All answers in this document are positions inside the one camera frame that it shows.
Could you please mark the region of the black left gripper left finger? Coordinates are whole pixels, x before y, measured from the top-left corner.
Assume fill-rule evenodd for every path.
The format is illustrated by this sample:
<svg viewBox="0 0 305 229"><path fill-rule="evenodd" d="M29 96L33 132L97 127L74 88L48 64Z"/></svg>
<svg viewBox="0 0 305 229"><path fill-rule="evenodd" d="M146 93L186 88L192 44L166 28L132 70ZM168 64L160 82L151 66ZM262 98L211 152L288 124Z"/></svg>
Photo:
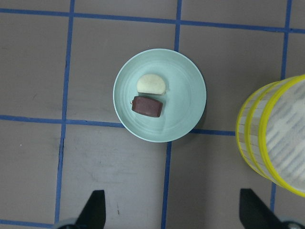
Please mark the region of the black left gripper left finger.
<svg viewBox="0 0 305 229"><path fill-rule="evenodd" d="M95 190L90 195L74 225L77 229L103 229L106 222L104 190Z"/></svg>

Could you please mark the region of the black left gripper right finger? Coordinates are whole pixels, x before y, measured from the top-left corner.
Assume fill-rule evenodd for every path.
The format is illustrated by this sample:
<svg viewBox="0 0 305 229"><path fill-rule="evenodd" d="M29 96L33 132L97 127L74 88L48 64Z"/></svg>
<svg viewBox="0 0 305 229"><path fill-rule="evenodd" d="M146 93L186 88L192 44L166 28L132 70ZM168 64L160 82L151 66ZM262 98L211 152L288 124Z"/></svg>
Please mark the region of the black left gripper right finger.
<svg viewBox="0 0 305 229"><path fill-rule="evenodd" d="M245 229L283 229L282 222L250 188L240 190L239 219Z"/></svg>

